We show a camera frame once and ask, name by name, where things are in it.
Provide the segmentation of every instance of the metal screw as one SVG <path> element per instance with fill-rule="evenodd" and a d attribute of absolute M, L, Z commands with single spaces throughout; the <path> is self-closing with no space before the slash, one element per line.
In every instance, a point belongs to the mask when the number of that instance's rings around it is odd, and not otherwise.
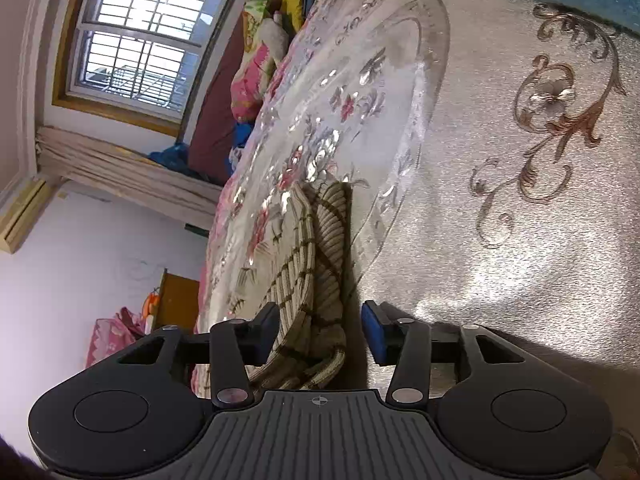
<path fill-rule="evenodd" d="M 422 400 L 422 392 L 415 388 L 398 388 L 391 394 L 392 399 L 395 402 L 401 404 L 413 404 Z"/>
<path fill-rule="evenodd" d="M 220 390 L 216 397 L 225 404 L 237 404 L 246 400 L 248 396 L 249 394 L 242 388 L 225 388 Z"/>

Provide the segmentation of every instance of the circular pad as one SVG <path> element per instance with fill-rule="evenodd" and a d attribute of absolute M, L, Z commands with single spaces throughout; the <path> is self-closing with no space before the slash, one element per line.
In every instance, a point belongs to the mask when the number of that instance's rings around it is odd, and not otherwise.
<path fill-rule="evenodd" d="M 143 397 L 122 390 L 98 392 L 81 400 L 74 415 L 83 428 L 98 433 L 128 430 L 141 422 L 149 411 Z"/>
<path fill-rule="evenodd" d="M 547 431 L 561 424 L 566 408 L 561 400 L 537 390 L 514 390 L 494 399 L 491 410 L 505 426 L 518 431 Z"/>

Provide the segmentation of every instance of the window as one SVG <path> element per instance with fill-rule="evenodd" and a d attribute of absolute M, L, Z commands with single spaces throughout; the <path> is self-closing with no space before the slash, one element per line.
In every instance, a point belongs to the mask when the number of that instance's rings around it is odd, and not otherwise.
<path fill-rule="evenodd" d="M 78 0 L 66 94 L 179 123 L 227 1 Z"/>

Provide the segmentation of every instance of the beige curtain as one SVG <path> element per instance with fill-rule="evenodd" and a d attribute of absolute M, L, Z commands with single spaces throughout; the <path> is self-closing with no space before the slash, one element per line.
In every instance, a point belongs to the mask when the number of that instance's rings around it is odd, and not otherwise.
<path fill-rule="evenodd" d="M 211 229 L 222 188 L 168 170 L 144 156 L 104 140 L 41 127 L 38 166 L 110 192 L 180 222 Z"/>

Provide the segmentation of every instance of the air conditioner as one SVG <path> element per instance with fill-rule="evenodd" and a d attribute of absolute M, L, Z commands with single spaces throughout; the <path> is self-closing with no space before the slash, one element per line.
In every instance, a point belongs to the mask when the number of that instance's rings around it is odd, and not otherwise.
<path fill-rule="evenodd" d="M 56 186 L 44 179 L 28 180 L 0 218 L 0 250 L 15 253 L 20 248 L 55 190 Z"/>

